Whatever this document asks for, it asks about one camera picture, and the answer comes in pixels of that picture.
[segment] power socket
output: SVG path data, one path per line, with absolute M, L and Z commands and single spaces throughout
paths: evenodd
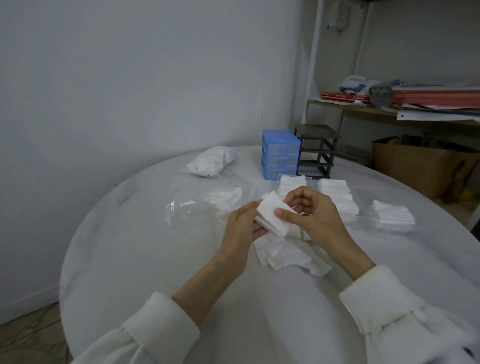
M 337 0 L 332 3 L 328 12 L 328 29 L 344 30 L 348 25 L 350 3 L 347 0 Z

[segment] person's left hand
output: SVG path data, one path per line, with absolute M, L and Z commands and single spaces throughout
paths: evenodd
M 252 201 L 228 216 L 225 235 L 218 255 L 236 266 L 238 275 L 247 266 L 248 250 L 252 242 L 267 234 L 267 230 L 254 221 L 258 215 L 258 201 Z

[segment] round table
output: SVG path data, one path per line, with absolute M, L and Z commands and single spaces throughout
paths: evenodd
M 202 203 L 210 191 L 242 187 L 247 203 L 275 188 L 276 182 L 263 179 L 260 147 L 238 150 L 237 160 L 215 179 L 181 171 L 196 153 L 158 163 L 115 187 L 88 213 L 60 279 L 61 318 L 74 356 L 118 328 L 152 292 L 173 295 L 215 254 L 219 237 Z M 480 243 L 432 201 L 376 171 L 337 158 L 331 177 L 409 208 L 418 222 L 414 233 L 350 233 L 428 303 L 480 330 Z M 325 277 L 295 266 L 272 271 L 251 249 L 245 273 L 202 324 L 185 362 L 366 362 L 364 338 L 338 298 L 351 281 L 321 249 L 316 253 L 334 266 Z

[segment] wall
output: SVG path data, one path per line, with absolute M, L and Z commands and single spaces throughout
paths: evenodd
M 480 2 L 450 0 L 387 0 L 370 5 L 355 74 L 367 78 L 422 80 L 438 76 L 479 75 Z M 315 81 L 321 90 L 336 89 L 349 74 L 361 10 L 352 6 L 348 28 L 340 35 L 322 30 Z M 328 109 L 320 120 L 338 127 L 338 111 Z M 342 142 L 369 149 L 382 137 L 409 133 L 414 128 L 344 119 Z M 480 148 L 478 139 L 455 136 L 452 141 Z M 480 168 L 469 187 L 480 192 Z
M 57 299 L 71 237 L 115 184 L 301 114 L 305 6 L 0 3 L 0 323 Z

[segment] white sleeve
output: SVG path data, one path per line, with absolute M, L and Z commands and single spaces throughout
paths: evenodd
M 458 350 L 477 340 L 470 324 L 426 304 L 386 266 L 365 273 L 340 299 L 365 336 L 369 364 L 423 364 L 450 352 L 469 360 Z
M 155 292 L 137 313 L 80 354 L 74 364 L 181 364 L 200 331 L 170 298 Z

